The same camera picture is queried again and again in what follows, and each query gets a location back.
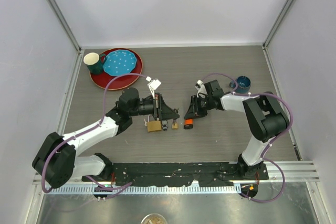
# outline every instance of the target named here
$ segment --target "blue plate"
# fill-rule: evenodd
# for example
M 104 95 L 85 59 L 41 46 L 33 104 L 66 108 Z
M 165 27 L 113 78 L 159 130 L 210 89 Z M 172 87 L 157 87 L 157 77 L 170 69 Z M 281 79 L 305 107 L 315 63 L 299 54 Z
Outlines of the blue plate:
M 124 73 L 130 73 L 137 64 L 137 59 L 134 53 L 123 49 L 110 52 L 106 58 L 104 71 L 110 76 L 119 76 Z

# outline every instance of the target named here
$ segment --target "white wall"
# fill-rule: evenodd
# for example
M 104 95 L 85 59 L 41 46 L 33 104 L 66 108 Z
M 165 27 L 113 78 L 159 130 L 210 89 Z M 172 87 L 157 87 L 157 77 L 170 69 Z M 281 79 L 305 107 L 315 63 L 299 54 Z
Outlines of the white wall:
M 82 46 L 264 42 L 285 0 L 56 0 Z
M 270 44 L 294 133 L 314 161 L 331 210 L 336 209 L 336 1 L 296 0 Z
M 56 129 L 76 52 L 46 0 L 0 10 L 0 222 L 24 223 L 32 161 Z

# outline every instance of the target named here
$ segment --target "padlock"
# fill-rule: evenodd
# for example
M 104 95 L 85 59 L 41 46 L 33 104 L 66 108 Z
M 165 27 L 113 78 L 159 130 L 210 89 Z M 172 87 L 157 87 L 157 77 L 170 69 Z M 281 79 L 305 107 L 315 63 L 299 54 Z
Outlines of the padlock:
M 179 125 L 178 125 L 177 122 L 173 122 L 173 124 L 172 124 L 172 129 L 173 129 L 173 130 L 178 130 L 178 129 L 179 129 L 178 126 L 179 126 Z
M 160 131 L 160 130 L 162 130 L 160 121 L 151 121 L 147 123 L 148 132 Z

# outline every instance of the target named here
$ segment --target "wood grain surface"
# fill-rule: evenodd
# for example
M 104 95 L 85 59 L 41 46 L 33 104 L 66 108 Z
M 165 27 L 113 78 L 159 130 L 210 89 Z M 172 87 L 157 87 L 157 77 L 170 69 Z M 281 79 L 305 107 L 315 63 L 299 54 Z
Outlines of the wood grain surface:
M 251 133 L 244 114 L 233 111 L 210 111 L 205 118 L 194 121 L 192 130 L 183 129 L 183 117 L 194 84 L 211 72 L 222 72 L 232 77 L 246 75 L 251 79 L 251 92 L 272 91 L 274 85 L 260 46 L 237 47 L 178 47 L 132 49 L 143 59 L 143 74 L 158 78 L 162 84 L 157 92 L 171 108 L 179 108 L 180 128 L 148 133 L 143 116 L 133 118 L 133 125 L 122 134 L 106 139 L 83 153 L 100 152 L 113 162 L 212 162 L 236 161 L 246 148 Z M 104 50 L 86 50 L 101 53 Z M 229 80 L 217 79 L 224 91 L 229 91 Z M 132 87 L 140 98 L 150 94 L 147 82 L 140 78 Z M 107 93 L 110 110 L 122 91 Z M 82 64 L 66 125 L 66 133 L 87 126 L 102 116 L 103 89 L 89 77 Z M 294 161 L 295 152 L 289 134 L 274 144 L 267 157 L 276 161 Z

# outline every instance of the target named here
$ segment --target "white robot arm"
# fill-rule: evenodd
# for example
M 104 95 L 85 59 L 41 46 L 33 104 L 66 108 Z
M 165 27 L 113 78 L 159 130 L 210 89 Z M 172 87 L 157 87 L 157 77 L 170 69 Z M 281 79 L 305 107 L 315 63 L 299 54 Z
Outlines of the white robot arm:
M 224 93 L 217 80 L 208 83 L 198 81 L 195 87 L 198 93 L 191 97 L 184 128 L 192 129 L 191 119 L 202 118 L 211 109 L 245 113 L 252 136 L 247 148 L 238 157 L 238 164 L 243 176 L 253 175 L 263 162 L 261 156 L 265 147 L 289 124 L 279 102 L 267 95 L 250 97 Z
M 179 114 L 168 107 L 162 95 L 154 93 L 154 90 L 151 89 L 152 95 L 140 99 L 137 89 L 128 88 L 100 121 L 63 136 L 56 132 L 49 134 L 33 161 L 33 168 L 42 174 L 50 153 L 68 141 L 52 156 L 47 166 L 46 181 L 52 188 L 64 185 L 72 177 L 91 175 L 96 180 L 108 179 L 112 169 L 108 158 L 100 153 L 90 157 L 79 155 L 100 141 L 125 131 L 132 124 L 132 116 L 153 115 L 159 121 L 179 118 Z

